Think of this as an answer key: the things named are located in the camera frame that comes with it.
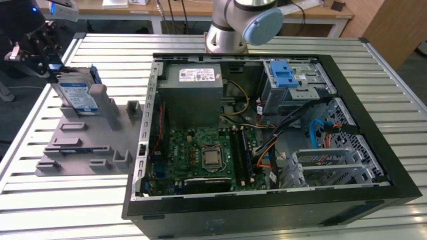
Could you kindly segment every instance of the open computer tower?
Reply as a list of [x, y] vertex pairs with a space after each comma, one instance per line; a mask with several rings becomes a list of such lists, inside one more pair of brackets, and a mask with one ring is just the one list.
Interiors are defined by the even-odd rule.
[[343, 225], [419, 196], [331, 56], [155, 54], [123, 207], [151, 239]]

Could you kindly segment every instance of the green circuit board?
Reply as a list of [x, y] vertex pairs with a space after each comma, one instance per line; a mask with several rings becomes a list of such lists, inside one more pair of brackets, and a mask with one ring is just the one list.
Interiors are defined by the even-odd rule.
[[[158, 195], [174, 195], [174, 179], [188, 178], [231, 178], [232, 192], [266, 189], [266, 177], [262, 171], [255, 174], [254, 183], [242, 186], [236, 182], [230, 131], [228, 128], [171, 130], [166, 175], [155, 183]], [[244, 133], [247, 145], [254, 148], [258, 145], [255, 131], [250, 128]], [[220, 149], [222, 164], [218, 169], [207, 169], [203, 164], [203, 151], [208, 148]]]

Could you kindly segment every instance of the ram slot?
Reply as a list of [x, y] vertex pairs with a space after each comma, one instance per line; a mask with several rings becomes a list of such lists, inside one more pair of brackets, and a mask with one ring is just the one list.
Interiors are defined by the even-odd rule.
[[248, 141], [247, 141], [247, 135], [246, 135], [246, 130], [240, 130], [242, 133], [242, 141], [243, 141], [243, 156], [244, 156], [244, 161], [246, 161], [246, 171], [247, 171], [247, 175], [248, 175], [248, 181], [251, 183], [255, 182], [255, 179], [254, 179], [254, 169], [252, 169], [252, 163], [251, 163], [251, 160], [252, 160], [252, 157], [251, 157], [251, 151], [250, 151], [250, 145], [248, 145]]
[[250, 182], [250, 172], [246, 160], [246, 142], [243, 142], [243, 131], [232, 128], [230, 130], [230, 143], [231, 143], [231, 154], [232, 154], [232, 165], [235, 181], [239, 185], [246, 186]]

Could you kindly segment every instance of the desk leg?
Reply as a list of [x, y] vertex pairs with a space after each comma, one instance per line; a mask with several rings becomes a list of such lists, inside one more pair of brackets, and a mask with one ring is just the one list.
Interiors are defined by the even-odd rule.
[[327, 35], [328, 38], [339, 38], [340, 37], [343, 30], [346, 28], [348, 19], [343, 18], [343, 19], [336, 19], [335, 21], [336, 22], [335, 22], [335, 24], [331, 28], [331, 31], [328, 32], [328, 35]]
[[152, 34], [162, 35], [162, 17], [151, 16]]

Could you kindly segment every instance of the slotted aluminum table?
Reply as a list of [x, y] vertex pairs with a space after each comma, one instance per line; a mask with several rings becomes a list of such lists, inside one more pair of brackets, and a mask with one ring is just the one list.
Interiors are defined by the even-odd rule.
[[[200, 35], [87, 34], [72, 40], [63, 61], [74, 67], [94, 63], [116, 103], [143, 104], [152, 53], [202, 53], [203, 42]], [[427, 109], [372, 46], [355, 38], [278, 37], [248, 49], [334, 57], [424, 196], [350, 225], [203, 239], [427, 239]], [[60, 104], [47, 86], [1, 161], [0, 239], [146, 239], [122, 219], [126, 175], [33, 175], [61, 117]]]

